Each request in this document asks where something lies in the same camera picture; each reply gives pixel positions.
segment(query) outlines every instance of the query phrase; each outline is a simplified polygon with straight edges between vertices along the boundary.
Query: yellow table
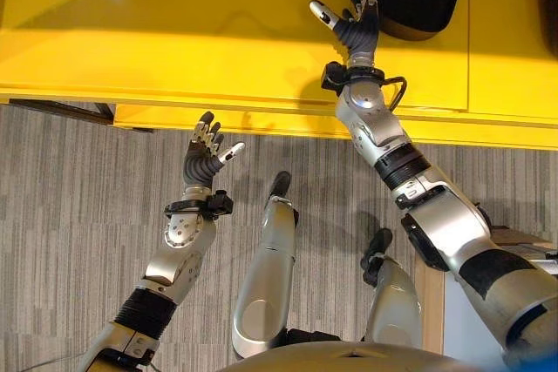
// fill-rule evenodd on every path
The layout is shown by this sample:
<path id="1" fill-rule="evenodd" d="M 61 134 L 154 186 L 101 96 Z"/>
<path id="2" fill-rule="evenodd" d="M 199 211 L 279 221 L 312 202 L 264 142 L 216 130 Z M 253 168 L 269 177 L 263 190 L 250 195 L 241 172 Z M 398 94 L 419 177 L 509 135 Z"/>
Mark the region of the yellow table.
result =
<path id="1" fill-rule="evenodd" d="M 209 108 L 230 131 L 348 138 L 319 88 L 341 48 L 308 1 L 4 0 L 0 98 L 117 103 L 122 127 L 191 128 Z M 412 137 L 558 149 L 558 60 L 536 8 L 459 0 L 431 40 L 382 36 L 377 65 L 409 82 Z"/>

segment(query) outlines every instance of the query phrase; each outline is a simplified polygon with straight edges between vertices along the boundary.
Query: black cable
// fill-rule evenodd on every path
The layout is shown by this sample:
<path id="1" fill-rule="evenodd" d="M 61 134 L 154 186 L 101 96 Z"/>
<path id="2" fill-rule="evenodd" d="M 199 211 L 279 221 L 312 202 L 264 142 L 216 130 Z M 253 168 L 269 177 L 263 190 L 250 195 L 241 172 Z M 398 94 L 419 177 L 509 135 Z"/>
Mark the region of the black cable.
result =
<path id="1" fill-rule="evenodd" d="M 151 366 L 155 372 L 160 372 L 160 369 L 157 368 L 157 367 L 156 367 L 155 365 L 153 365 L 152 363 L 149 363 L 149 366 Z"/>
<path id="2" fill-rule="evenodd" d="M 482 215 L 482 218 L 485 219 L 485 222 L 487 223 L 488 226 L 488 231 L 490 232 L 490 235 L 492 235 L 493 224 L 492 224 L 492 220 L 490 220 L 490 217 L 488 216 L 488 213 L 485 211 L 485 209 L 482 206 L 480 206 L 480 202 L 477 202 L 474 205 L 479 210 L 480 214 Z"/>
<path id="3" fill-rule="evenodd" d="M 27 372 L 28 370 L 33 370 L 33 369 L 35 369 L 35 368 L 40 368 L 41 366 L 51 365 L 51 364 L 53 364 L 53 363 L 61 362 L 61 361 L 67 361 L 67 360 L 69 360 L 69 359 L 73 359 L 74 357 L 81 356 L 81 355 L 84 354 L 84 353 L 85 353 L 85 352 L 78 353 L 77 355 L 74 355 L 74 356 L 65 356 L 65 357 L 59 357 L 59 358 L 57 358 L 57 359 L 50 359 L 49 361 L 40 362 L 40 363 L 37 363 L 37 364 L 35 364 L 35 365 L 33 365 L 33 366 L 29 366 L 28 368 L 20 369 L 18 372 Z"/>
<path id="4" fill-rule="evenodd" d="M 399 102 L 401 102 L 401 99 L 403 98 L 403 95 L 405 95 L 405 91 L 407 90 L 407 80 L 403 76 L 397 76 L 396 78 L 387 78 L 386 80 L 384 80 L 382 85 L 393 85 L 394 83 L 400 83 L 401 88 L 395 94 L 393 100 L 390 103 L 391 112 L 395 111 L 395 108 L 398 107 Z"/>

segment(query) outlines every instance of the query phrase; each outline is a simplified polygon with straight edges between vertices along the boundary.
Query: black cylinder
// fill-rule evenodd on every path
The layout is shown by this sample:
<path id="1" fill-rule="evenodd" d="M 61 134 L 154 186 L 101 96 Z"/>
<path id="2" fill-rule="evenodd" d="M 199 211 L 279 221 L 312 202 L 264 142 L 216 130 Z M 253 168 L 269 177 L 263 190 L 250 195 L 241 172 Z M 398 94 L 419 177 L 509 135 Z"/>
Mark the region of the black cylinder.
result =
<path id="1" fill-rule="evenodd" d="M 114 322 L 159 340 L 173 317 L 176 304 L 147 289 L 135 289 Z"/>
<path id="2" fill-rule="evenodd" d="M 385 154 L 374 165 L 380 178 L 391 190 L 428 167 L 428 160 L 411 143 Z"/>
<path id="3" fill-rule="evenodd" d="M 213 177 L 223 166 L 217 156 L 212 156 L 211 159 L 206 159 L 203 155 L 185 159 L 184 180 L 187 185 L 204 185 L 211 188 Z"/>

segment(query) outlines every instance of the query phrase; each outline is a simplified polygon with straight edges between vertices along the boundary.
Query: floor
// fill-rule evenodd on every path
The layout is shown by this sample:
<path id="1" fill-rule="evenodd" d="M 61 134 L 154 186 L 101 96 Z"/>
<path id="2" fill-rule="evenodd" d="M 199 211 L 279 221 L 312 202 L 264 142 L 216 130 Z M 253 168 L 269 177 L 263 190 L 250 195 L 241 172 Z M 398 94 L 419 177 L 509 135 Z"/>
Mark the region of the floor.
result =
<path id="1" fill-rule="evenodd" d="M 180 197 L 188 132 L 129 132 L 0 107 L 0 369 L 83 352 L 132 292 Z M 230 319 L 260 233 L 269 183 L 293 174 L 299 209 L 289 325 L 359 339 L 372 291 L 358 260 L 372 232 L 393 228 L 391 254 L 414 252 L 377 175 L 348 141 L 228 135 L 245 153 L 216 178 L 235 200 L 194 291 L 153 363 L 214 370 L 234 361 Z M 558 153 L 422 145 L 495 224 L 558 242 Z M 78 358 L 36 369 L 74 370 Z"/>

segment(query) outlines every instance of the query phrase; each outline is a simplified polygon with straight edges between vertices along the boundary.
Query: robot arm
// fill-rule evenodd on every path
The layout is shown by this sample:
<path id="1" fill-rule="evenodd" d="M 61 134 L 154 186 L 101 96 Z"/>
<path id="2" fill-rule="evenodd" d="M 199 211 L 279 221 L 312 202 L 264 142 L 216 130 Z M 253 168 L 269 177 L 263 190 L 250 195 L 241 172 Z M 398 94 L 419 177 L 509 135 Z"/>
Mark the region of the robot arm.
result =
<path id="1" fill-rule="evenodd" d="M 79 371 L 134 370 L 147 365 L 174 310 L 184 301 L 201 269 L 203 256 L 215 237 L 214 221 L 231 213 L 233 201 L 224 191 L 212 194 L 213 177 L 244 148 L 237 143 L 223 152 L 219 123 L 210 130 L 207 112 L 195 127 L 184 161 L 185 191 L 168 205 L 163 244 L 144 276 L 81 358 Z"/>
<path id="2" fill-rule="evenodd" d="M 524 356 L 555 348 L 558 282 L 496 246 L 475 205 L 412 144 L 384 104 L 384 74 L 373 67 L 373 52 L 365 50 L 378 41 L 378 3 L 351 1 L 357 18 L 310 3 L 349 49 L 346 67 L 329 63 L 323 74 L 322 87 L 339 96 L 337 118 L 405 212 L 402 224 L 418 254 L 428 266 L 453 273 L 502 347 Z"/>

